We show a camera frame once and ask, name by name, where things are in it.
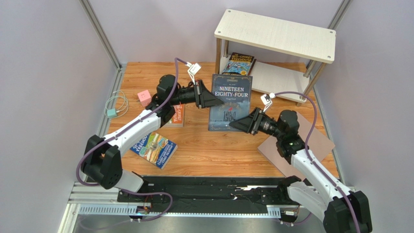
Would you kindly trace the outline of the Nineteen Eighty-Four book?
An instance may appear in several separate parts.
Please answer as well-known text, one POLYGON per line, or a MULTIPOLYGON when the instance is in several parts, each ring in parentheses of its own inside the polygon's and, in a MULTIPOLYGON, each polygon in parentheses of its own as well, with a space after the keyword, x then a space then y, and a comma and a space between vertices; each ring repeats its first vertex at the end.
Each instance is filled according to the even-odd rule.
POLYGON ((246 117, 250 113, 252 76, 212 75, 211 92, 224 103, 213 106, 209 112, 208 130, 211 132, 237 132, 230 122, 246 117))

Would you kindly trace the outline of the orange treehouse book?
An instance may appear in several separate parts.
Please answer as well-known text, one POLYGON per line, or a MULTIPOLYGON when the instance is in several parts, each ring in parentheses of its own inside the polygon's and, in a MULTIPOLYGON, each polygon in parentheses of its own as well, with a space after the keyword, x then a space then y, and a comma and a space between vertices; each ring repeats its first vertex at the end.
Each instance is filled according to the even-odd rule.
POLYGON ((174 106, 175 114, 172 118, 164 125, 165 127, 184 127, 184 116, 185 116, 185 105, 175 105, 174 106))

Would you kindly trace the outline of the black 169-storey treehouse book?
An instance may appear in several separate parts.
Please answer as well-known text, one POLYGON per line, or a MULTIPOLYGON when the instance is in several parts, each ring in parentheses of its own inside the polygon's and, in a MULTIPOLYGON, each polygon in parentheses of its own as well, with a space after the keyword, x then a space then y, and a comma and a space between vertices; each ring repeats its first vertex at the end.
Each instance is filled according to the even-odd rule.
POLYGON ((222 74, 248 76, 251 74, 255 62, 254 56, 233 52, 224 66, 222 74))

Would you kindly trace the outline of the blue 91-storey treehouse book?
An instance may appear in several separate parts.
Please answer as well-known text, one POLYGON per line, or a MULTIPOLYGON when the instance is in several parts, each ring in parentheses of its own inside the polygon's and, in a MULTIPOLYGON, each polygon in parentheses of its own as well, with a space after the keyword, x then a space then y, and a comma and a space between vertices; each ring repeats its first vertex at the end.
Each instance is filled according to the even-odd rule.
POLYGON ((130 148, 132 152, 159 169, 164 169, 177 149, 176 143, 156 132, 144 136, 130 148))

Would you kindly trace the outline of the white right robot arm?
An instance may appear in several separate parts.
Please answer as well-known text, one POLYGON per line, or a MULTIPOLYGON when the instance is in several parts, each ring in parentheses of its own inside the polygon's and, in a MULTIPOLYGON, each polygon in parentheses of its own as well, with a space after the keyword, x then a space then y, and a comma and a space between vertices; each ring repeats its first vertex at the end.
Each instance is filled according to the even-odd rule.
POLYGON ((336 179, 313 155, 300 137, 297 113, 284 110, 277 120, 255 108, 248 116, 229 123, 252 135, 263 132, 276 138, 277 151, 313 185, 309 188, 295 176, 283 185, 288 198, 307 208, 327 233, 370 233, 373 230, 369 200, 362 191, 352 191, 336 179))

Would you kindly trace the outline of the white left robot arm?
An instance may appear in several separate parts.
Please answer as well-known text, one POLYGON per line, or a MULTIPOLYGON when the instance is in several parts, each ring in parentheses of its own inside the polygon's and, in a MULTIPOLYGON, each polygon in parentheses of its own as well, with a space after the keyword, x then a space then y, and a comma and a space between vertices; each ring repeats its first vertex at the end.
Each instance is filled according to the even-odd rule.
POLYGON ((195 103, 198 108, 222 105, 223 101, 214 96, 202 80, 196 80, 187 87, 179 86, 174 75, 164 75, 156 87, 152 101, 138 117, 104 137, 91 136, 86 144, 85 154, 76 168, 86 174, 93 183, 83 182, 85 186, 113 187, 136 193, 145 180, 138 174, 124 170, 121 158, 139 140, 163 127, 175 114, 174 106, 195 103))

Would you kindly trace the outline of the pink cube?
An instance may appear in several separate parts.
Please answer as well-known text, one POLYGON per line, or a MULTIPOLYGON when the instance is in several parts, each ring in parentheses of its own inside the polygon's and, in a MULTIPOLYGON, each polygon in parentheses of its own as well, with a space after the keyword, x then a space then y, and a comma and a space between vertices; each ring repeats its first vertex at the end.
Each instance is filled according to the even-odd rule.
POLYGON ((139 100, 139 102, 141 103, 141 105, 143 107, 148 106, 152 101, 152 96, 151 96, 149 90, 144 90, 144 91, 138 92, 137 97, 138 97, 138 100, 139 100))

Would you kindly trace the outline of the brown paper file folder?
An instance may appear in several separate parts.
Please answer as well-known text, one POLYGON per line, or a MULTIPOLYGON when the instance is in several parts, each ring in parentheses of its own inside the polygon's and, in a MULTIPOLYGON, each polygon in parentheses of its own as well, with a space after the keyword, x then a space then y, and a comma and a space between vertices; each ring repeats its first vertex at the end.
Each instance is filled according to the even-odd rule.
MULTIPOLYGON (((312 123, 307 121, 300 113, 297 113, 300 137, 305 140, 312 123)), ((273 165, 275 166, 285 177, 297 176, 304 180, 305 176, 295 167, 290 165, 277 151, 276 147, 277 139, 275 137, 268 137, 258 147, 258 151, 273 165)), ((313 129, 310 139, 308 141, 309 149, 313 155, 321 162, 335 147, 334 143, 324 136, 316 128, 313 129)))

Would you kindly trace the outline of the white two-tier shelf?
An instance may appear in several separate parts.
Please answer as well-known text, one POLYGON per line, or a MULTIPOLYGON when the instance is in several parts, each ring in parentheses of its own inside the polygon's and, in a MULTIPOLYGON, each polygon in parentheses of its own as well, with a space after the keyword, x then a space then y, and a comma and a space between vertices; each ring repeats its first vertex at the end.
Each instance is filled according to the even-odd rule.
POLYGON ((226 9, 216 30, 215 72, 221 73, 229 60, 228 44, 235 42, 256 48, 309 59, 306 72, 257 61, 253 67, 252 90, 305 103, 320 73, 335 59, 336 31, 257 14, 226 9))

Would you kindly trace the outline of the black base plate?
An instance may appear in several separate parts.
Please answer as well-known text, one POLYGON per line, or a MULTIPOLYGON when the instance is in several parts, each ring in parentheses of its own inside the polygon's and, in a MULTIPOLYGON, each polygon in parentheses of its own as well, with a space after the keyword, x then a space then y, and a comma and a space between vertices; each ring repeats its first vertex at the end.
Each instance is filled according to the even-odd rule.
POLYGON ((120 191, 118 202, 145 203, 151 212, 183 214, 265 214, 269 205, 291 206, 279 188, 283 178, 145 176, 144 196, 120 191))

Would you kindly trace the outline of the aluminium rail frame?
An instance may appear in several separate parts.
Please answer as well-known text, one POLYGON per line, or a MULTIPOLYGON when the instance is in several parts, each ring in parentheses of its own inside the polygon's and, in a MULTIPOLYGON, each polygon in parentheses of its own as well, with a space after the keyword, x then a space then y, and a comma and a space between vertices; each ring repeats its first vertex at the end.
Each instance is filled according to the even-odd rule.
POLYGON ((122 201, 138 202, 145 198, 155 209, 169 200, 166 212, 177 210, 181 214, 241 214, 257 208, 264 212, 271 202, 298 204, 322 221, 327 233, 370 233, 373 230, 367 196, 353 191, 336 179, 314 156, 308 138, 299 135, 300 124, 296 111, 284 110, 278 118, 255 108, 248 116, 230 122, 230 126, 244 133, 259 132, 276 138, 277 153, 297 168, 310 185, 296 176, 282 179, 276 188, 254 188, 251 191, 223 194, 218 185, 211 188, 186 184, 174 188, 172 193, 161 191, 157 184, 151 188, 147 180, 135 172, 123 169, 124 154, 142 138, 163 127, 174 115, 174 107, 193 103, 198 108, 219 106, 223 102, 209 91, 202 80, 193 80, 187 86, 178 84, 177 75, 160 78, 150 104, 132 121, 103 137, 93 135, 77 165, 76 173, 92 179, 91 186, 104 189, 117 188, 122 201))

